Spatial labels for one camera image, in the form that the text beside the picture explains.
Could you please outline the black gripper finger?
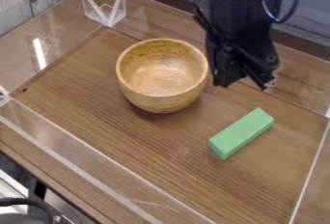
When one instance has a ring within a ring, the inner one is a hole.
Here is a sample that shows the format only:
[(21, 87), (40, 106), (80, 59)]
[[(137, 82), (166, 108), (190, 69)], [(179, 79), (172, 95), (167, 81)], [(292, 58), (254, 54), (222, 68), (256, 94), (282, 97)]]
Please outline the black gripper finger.
[(275, 85), (275, 77), (270, 73), (256, 73), (252, 76), (256, 86), (266, 90)]
[(246, 72), (239, 63), (240, 55), (232, 48), (226, 48), (222, 43), (207, 39), (206, 56), (214, 86), (228, 87), (246, 77)]

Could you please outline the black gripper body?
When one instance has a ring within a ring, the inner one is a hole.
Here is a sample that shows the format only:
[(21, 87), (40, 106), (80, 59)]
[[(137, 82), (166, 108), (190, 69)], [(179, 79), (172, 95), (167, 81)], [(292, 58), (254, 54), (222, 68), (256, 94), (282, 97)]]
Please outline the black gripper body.
[(239, 63), (246, 77), (270, 73), (279, 60), (271, 39), (271, 27), (282, 21), (282, 0), (195, 0), (195, 18), (206, 40), (222, 43), (240, 55)]

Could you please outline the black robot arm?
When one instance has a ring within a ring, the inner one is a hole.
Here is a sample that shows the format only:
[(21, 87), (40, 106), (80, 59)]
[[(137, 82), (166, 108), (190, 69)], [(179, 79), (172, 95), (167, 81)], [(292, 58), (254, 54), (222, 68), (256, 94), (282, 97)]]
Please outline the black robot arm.
[(270, 88), (279, 65), (271, 29), (292, 16), (299, 0), (292, 0), (286, 13), (280, 11), (282, 0), (194, 2), (212, 84), (227, 87), (248, 77), (260, 89)]

